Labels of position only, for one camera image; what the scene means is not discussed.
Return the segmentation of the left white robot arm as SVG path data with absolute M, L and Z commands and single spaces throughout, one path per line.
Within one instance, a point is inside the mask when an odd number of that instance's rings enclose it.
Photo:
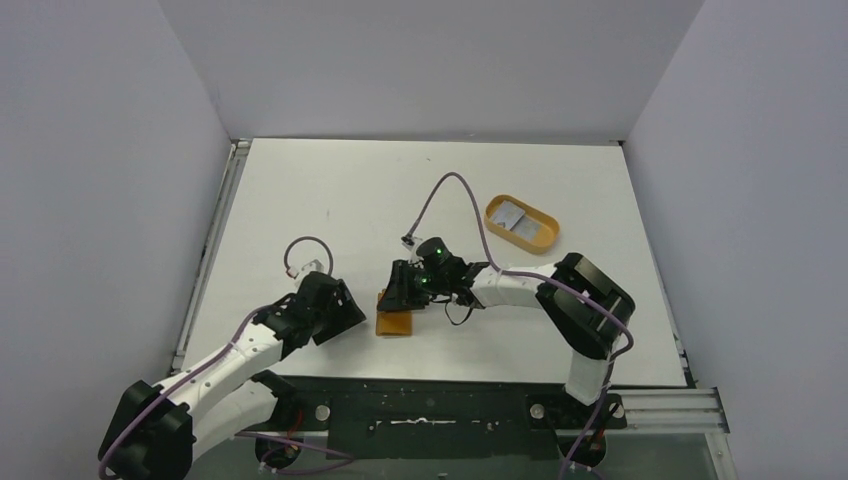
M 99 478 L 183 479 L 196 459 L 245 428 L 287 427 L 297 404 L 257 389 L 266 370 L 365 318 L 343 280 L 306 274 L 296 291 L 251 311 L 217 352 L 155 384 L 128 387 L 98 452 Z

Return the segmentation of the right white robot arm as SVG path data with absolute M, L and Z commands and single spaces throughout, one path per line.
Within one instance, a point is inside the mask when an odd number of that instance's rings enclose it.
M 539 309 L 572 350 L 563 416 L 577 427 L 600 416 L 616 345 L 632 337 L 627 324 L 635 302 L 619 285 L 575 252 L 555 263 L 508 270 L 490 261 L 467 262 L 439 237 L 405 236 L 402 242 L 409 257 L 393 262 L 379 312 L 421 310 L 437 299 L 472 310 Z

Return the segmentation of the yellow leather card holder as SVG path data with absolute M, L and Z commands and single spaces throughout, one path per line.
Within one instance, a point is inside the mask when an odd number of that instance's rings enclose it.
M 376 312 L 375 335 L 377 337 L 409 337 L 413 334 L 413 313 Z

